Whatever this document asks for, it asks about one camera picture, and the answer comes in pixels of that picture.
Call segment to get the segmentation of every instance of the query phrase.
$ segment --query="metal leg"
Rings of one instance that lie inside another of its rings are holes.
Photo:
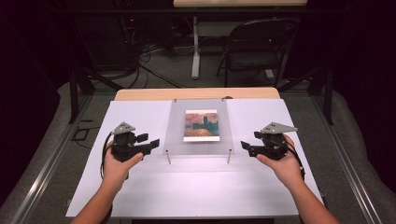
[[[90,69],[87,68],[81,68],[82,71],[84,71],[85,73],[87,73],[88,75],[90,75],[91,77],[94,77],[96,79],[98,79],[100,82],[104,83],[105,85],[107,85],[110,88],[113,88],[116,91],[122,90],[124,89],[122,86],[120,86],[119,84],[112,82],[111,80],[100,76],[99,74],[97,74],[94,71],[91,71]]]
[[[316,76],[317,73],[319,73],[321,70],[322,70],[322,67],[314,68],[313,70],[309,71],[308,73],[306,73],[306,74],[304,74],[304,75],[302,75],[302,76],[300,76],[300,77],[297,77],[297,78],[295,78],[293,81],[291,81],[291,82],[289,82],[289,83],[287,83],[287,84],[285,84],[285,85],[283,85],[283,86],[277,88],[277,90],[278,90],[278,91],[288,91],[291,87],[293,87],[293,86],[299,84],[299,83],[302,82],[304,79],[309,78],[309,77]]]
[[[277,66],[277,71],[276,71],[276,79],[274,83],[274,87],[277,87],[277,84],[279,83],[279,80],[281,78],[281,69],[282,69],[282,64],[283,64],[283,57],[285,56],[285,49],[282,49],[281,55],[280,55],[280,60],[279,60],[279,65]]]
[[[194,24],[193,24],[193,31],[194,31],[194,57],[192,61],[192,79],[198,79],[199,77],[199,46],[198,46],[198,20],[194,17]]]
[[[75,70],[75,72],[76,72],[75,73],[76,82],[77,82],[78,86],[80,87],[80,89],[82,90],[82,92],[86,95],[93,95],[95,93],[96,89],[93,86],[93,84],[91,83],[88,76],[83,75],[84,72],[81,69],[77,69],[77,70]]]
[[[72,107],[72,114],[69,120],[69,124],[73,123],[78,115],[78,91],[77,91],[77,81],[75,71],[72,70],[70,74],[70,104]]]
[[[332,72],[331,71],[327,71],[327,74],[326,74],[323,114],[324,114],[324,117],[326,118],[327,122],[329,122],[330,125],[333,125],[333,123],[332,123]]]
[[[221,62],[220,62],[220,65],[219,65],[219,68],[218,68],[218,72],[216,73],[216,77],[219,76],[220,69],[221,69],[222,65],[224,64],[224,59],[225,59],[225,56],[223,55],[223,57],[221,59]]]
[[[228,68],[227,65],[225,66],[225,76],[224,76],[224,87],[227,87],[228,82]]]

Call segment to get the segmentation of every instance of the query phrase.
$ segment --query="black chair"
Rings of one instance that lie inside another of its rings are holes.
[[[292,40],[298,27],[297,20],[270,19],[248,21],[236,26],[230,33],[216,76],[225,61],[224,87],[229,70],[247,72],[276,69],[276,87],[285,46]]]

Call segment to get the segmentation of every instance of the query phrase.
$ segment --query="forearm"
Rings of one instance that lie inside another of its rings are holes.
[[[289,190],[305,224],[339,223],[304,182]]]
[[[109,211],[117,192],[101,185],[72,223],[100,223]]]

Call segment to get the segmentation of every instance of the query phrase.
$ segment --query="wrist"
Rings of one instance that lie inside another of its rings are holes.
[[[308,188],[308,186],[305,184],[305,182],[302,179],[295,179],[292,182],[289,182],[285,186],[290,192]]]
[[[102,184],[99,187],[98,192],[106,195],[107,197],[116,197],[117,193],[120,191],[120,188],[115,186],[112,183],[108,183],[106,181],[103,181]]]

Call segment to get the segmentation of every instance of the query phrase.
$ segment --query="painting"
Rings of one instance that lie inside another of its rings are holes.
[[[219,121],[216,109],[186,110],[185,142],[219,141]]]

